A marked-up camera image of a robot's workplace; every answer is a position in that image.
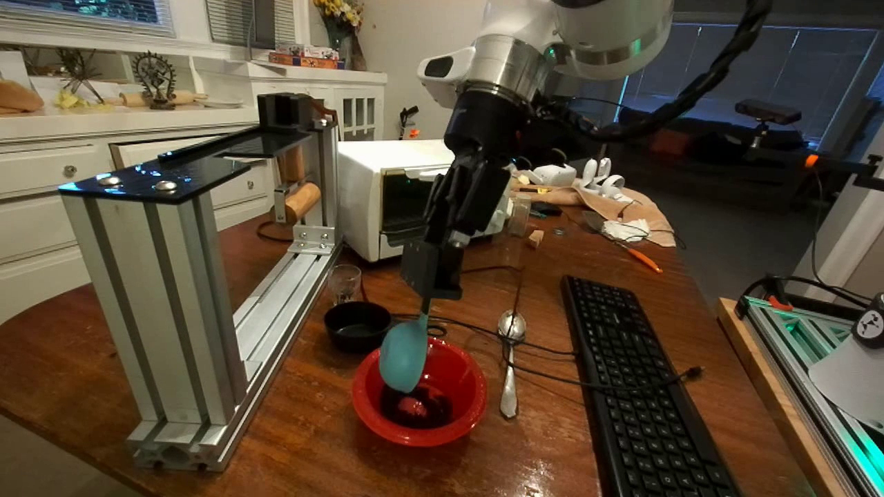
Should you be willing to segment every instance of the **kitchen counter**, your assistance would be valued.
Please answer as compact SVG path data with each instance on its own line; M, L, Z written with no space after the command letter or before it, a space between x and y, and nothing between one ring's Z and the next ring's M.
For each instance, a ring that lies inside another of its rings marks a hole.
M385 71L352 71L352 70L310 70L310 67L279 67L279 63L243 63L248 79L302 79L302 82L366 82L385 86Z
M73 110L42 117L0 117L0 143L73 140L99 135L183 132L207 126L248 126L243 107L179 107L179 110Z

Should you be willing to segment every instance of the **black cable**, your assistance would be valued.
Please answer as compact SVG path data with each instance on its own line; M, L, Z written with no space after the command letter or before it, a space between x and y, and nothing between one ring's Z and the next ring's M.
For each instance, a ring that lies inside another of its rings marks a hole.
M359 279L359 297L362 297L362 302L371 302L371 297L367 297L367 289L366 289L366 277Z
M248 49L248 59L255 59L255 0L248 0L248 14L243 19L243 45Z
M490 335L490 337L497 337L501 335L494 329L483 329L483 325L476 325L476 324L466 324L466 320L455 320L455 318L444 318L444 315L437 315L443 324L435 324L439 329L444 329L444 320L453 324L453 325L462 325L462 329L469 329L469 332L482 332L482 335ZM559 351L559 348L547 348L547 344L538 344L538 342L519 342L519 348L536 348L536 351L545 351L551 357L563 357L563 358L576 358L576 351Z
M813 168L813 179L816 179L816 188L819 188L821 201L827 201L827 188L824 188L824 179L821 179L821 170L819 170L819 168ZM821 226L824 226L824 213L819 213L816 230L813 230L813 238L810 238L810 273L813 273L813 279L816 279L819 284L834 286L834 284L828 284L828 282L821 277L821 267L819 267L819 238L821 238ZM838 289L839 289L839 293L848 293L848 295L853 295L853 297L868 297L868 295L853 293L853 289L848 289L848 286L838 286Z
M576 106L576 101L580 101L580 100L596 101L596 106L609 106L609 107L617 107L617 110L625 110L625 107L627 107L625 101L606 100L606 96L591 96L591 94L576 96L576 100L569 100L569 106Z
M525 365L515 365L509 358L504 358L509 366L518 366L523 373L530 373L530 375L538 375L538 379L547 379L547 380L560 380L560 383L576 383L580 390L595 390L595 391L603 391L603 395L612 395L612 398L635 398L635 395L646 395L650 390L670 390L670 386L676 386L676 383L689 383L689 380L696 380L701 379L701 366L689 366L672 379L661 379L656 383L639 383L639 386L613 386L613 383L585 383L585 380L578 380L578 379L566 379L566 375L551 375L545 371L533 371L533 366L525 366Z
M273 223L273 220L263 220L263 223L258 223L255 235L258 235L259 241L292 242L292 238L277 238L277 235L269 235L269 233L266 233L266 226L277 226L277 223Z
M852 303L860 306L860 310L871 306L871 302L874 302L874 297L856 297L856 295L852 295L852 293L842 293L839 286L831 286L831 284L824 284L824 282L816 282L816 279L805 279L805 277L781 277L781 279L776 279L776 277L762 277L762 279L752 282L752 284L740 293L740 297L739 297L739 318L746 318L746 315L748 315L748 295L752 295L757 286L765 286L765 289L773 293L781 303L787 303L787 295L784 295L784 284L787 284L787 282L801 282L801 284L810 284L810 286L821 286L821 289L827 289L827 293L831 293L831 295L838 295L838 297L852 302Z
M462 273L491 273L491 271L507 271L507 273L518 273L518 266L482 266L482 267L464 267Z
M591 122L585 122L583 117L573 112L569 107L559 107L559 112L563 112L560 119L566 119L573 126L583 130L595 140L609 140L612 143L612 140L629 140L629 137L650 135L650 132L661 130L663 123L670 123L672 119L676 119L686 110L692 110L708 92L712 92L730 74L733 60L739 54L744 54L757 41L769 14L772 14L772 0L746 0L744 16L740 16L733 39L716 54L716 60L708 67L708 71L694 77L681 92L676 100L661 106L657 110L652 110L639 123L629 123L629 126L621 126L621 123L595 126Z

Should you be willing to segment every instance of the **white cabinet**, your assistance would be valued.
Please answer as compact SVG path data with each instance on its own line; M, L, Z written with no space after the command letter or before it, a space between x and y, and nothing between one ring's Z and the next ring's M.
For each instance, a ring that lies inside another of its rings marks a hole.
M0 324L89 282L56 188L112 168L109 147L0 147Z
M349 86L334 92L338 140L385 137L385 88Z
M156 159L161 151L196 147L221 135L196 137L156 137L135 143L112 143L117 166L134 166ZM251 166L247 175L211 190L218 230L243 223L255 216L272 213L273 205L273 170L272 159Z

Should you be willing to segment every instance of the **wooden table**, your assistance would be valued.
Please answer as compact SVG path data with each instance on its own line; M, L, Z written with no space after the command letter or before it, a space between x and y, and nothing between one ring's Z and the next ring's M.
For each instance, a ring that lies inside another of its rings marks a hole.
M744 493L806 493L801 473L721 325L701 303L681 253L646 246L663 277L612 241L580 230L573 209L547 230L538 252L523 252L519 313L529 342L569 351L560 277L588 277L639 293L676 371L705 366L689 383ZM221 235L232 302L243 302L284 246L255 223ZM127 434L139 423L121 365L92 286L65 293L0 325L0 412L45 440L156 493L596 493L583 395L576 383L519 373L519 418L497 415L504 351L490 332L511 310L515 273L478 271L519 263L519 238L494 238L466 252L464 297L435 303L447 340L466 348L490 386L490 412L469 440L410 451L375 440L349 402L359 357L331 348L320 295L292 340L232 463L221 474L164 473L134 463ZM367 297L393 315L415 315L417 297L396 263L366 267ZM578 379L576 362L523 344L518 362Z

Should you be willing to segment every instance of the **window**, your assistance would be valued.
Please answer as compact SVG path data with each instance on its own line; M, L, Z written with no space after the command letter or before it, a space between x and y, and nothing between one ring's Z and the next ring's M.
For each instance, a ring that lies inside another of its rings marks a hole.
M674 100L711 67L730 35L733 25L676 21L661 59L627 79L621 101L656 110ZM871 49L878 46L875 39L874 27L769 25L757 45L736 60L730 77L689 117L752 126L755 119L736 112L736 101L769 100L801 110L801 122L791 126L799 126L806 140L834 140L828 123L842 110L842 94L868 88L853 86L871 63Z
M165 0L0 0L0 12L127 27L168 27Z
M277 46L273 0L205 0L216 45Z

